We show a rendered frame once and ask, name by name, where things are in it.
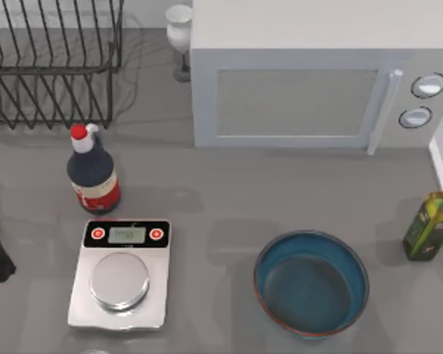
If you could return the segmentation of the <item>dark bottle with red cap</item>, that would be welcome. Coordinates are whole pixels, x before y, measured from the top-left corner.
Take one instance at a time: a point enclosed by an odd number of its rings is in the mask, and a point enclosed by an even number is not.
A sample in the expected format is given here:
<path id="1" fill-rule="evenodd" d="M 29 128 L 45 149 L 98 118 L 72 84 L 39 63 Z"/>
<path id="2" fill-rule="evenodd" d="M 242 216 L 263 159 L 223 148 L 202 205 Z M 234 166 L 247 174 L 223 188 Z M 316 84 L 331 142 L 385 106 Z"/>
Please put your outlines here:
<path id="1" fill-rule="evenodd" d="M 93 215 L 110 213 L 119 204 L 121 191 L 114 160 L 103 146 L 99 127 L 74 124 L 70 136 L 73 152 L 66 171 L 78 203 Z"/>

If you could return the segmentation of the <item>pale microwave oven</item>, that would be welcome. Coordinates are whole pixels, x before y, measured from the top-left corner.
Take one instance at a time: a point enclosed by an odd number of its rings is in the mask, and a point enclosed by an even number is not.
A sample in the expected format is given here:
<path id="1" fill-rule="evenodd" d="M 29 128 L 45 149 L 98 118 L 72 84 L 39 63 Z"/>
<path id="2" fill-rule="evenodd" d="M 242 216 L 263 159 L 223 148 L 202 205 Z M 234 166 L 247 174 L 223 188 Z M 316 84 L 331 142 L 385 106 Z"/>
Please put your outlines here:
<path id="1" fill-rule="evenodd" d="M 388 72 L 404 73 L 377 148 L 426 148 L 443 91 L 419 99 L 418 77 L 443 74 L 443 0 L 193 0 L 190 47 L 197 147 L 367 152 Z M 429 108 L 423 127 L 405 110 Z"/>

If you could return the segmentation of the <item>silver kitchen scale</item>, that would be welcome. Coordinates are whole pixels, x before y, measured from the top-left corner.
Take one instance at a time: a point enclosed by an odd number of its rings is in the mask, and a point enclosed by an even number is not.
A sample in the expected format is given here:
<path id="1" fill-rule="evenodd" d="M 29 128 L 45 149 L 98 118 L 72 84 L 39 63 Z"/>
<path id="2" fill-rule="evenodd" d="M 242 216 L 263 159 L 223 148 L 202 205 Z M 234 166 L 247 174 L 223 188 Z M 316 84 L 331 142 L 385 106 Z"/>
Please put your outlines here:
<path id="1" fill-rule="evenodd" d="M 165 323 L 171 223 L 96 218 L 86 222 L 67 323 L 110 331 L 158 330 Z"/>

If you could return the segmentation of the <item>blue bowl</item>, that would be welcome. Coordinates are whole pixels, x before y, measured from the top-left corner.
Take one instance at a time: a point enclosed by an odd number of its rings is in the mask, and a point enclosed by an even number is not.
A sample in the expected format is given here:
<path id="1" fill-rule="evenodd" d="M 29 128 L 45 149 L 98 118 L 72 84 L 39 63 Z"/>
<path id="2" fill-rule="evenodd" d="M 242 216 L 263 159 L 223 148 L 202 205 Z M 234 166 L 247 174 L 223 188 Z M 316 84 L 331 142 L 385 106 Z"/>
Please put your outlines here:
<path id="1" fill-rule="evenodd" d="M 253 285 L 263 312 L 303 339 L 349 329 L 370 294 L 368 272 L 356 251 L 316 230 L 288 232 L 265 245 L 254 265 Z"/>

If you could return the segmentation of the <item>white goblet cup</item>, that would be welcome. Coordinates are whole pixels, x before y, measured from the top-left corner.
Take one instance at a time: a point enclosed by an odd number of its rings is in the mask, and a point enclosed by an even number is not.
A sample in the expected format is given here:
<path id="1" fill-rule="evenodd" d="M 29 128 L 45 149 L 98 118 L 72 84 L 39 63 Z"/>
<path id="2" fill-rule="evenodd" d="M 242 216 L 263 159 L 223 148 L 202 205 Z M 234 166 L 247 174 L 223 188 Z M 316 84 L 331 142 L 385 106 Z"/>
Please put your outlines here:
<path id="1" fill-rule="evenodd" d="M 181 83 L 190 82 L 190 35 L 192 8 L 186 4 L 176 4 L 165 11 L 168 22 L 166 35 L 170 45 L 180 54 L 181 63 L 174 70 L 174 78 Z"/>

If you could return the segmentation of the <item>smaller microwave knob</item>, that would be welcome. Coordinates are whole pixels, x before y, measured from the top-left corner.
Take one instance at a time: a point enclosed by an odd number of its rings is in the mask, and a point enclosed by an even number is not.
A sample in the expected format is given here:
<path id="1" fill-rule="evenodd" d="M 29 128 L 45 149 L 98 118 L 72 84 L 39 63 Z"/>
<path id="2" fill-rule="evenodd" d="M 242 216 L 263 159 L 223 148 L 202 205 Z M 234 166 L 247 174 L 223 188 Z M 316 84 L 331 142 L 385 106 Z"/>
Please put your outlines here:
<path id="1" fill-rule="evenodd" d="M 405 129 L 415 129 L 428 124 L 432 117 L 432 111 L 429 108 L 421 106 L 403 111 L 399 116 L 398 122 Z"/>

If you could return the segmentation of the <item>green oil bottle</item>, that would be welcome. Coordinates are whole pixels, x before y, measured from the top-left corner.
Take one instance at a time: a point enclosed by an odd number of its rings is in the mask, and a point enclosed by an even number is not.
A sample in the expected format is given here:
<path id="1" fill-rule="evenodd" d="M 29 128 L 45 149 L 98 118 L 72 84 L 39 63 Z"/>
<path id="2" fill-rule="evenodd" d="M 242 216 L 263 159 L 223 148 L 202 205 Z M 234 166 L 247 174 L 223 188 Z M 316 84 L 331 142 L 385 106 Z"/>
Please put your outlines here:
<path id="1" fill-rule="evenodd" d="M 443 192 L 432 192 L 402 239 L 405 254 L 412 261 L 432 260 L 443 246 Z"/>

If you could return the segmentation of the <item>larger microwave knob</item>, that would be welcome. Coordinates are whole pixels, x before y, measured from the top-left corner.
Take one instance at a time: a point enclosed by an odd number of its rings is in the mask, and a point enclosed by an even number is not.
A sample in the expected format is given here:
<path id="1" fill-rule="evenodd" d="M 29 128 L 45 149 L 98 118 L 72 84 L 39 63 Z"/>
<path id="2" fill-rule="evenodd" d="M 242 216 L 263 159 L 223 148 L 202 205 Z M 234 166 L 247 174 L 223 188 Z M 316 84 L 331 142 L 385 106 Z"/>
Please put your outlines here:
<path id="1" fill-rule="evenodd" d="M 419 99 L 435 97 L 443 91 L 443 74 L 433 73 L 418 77 L 411 85 L 411 93 Z"/>

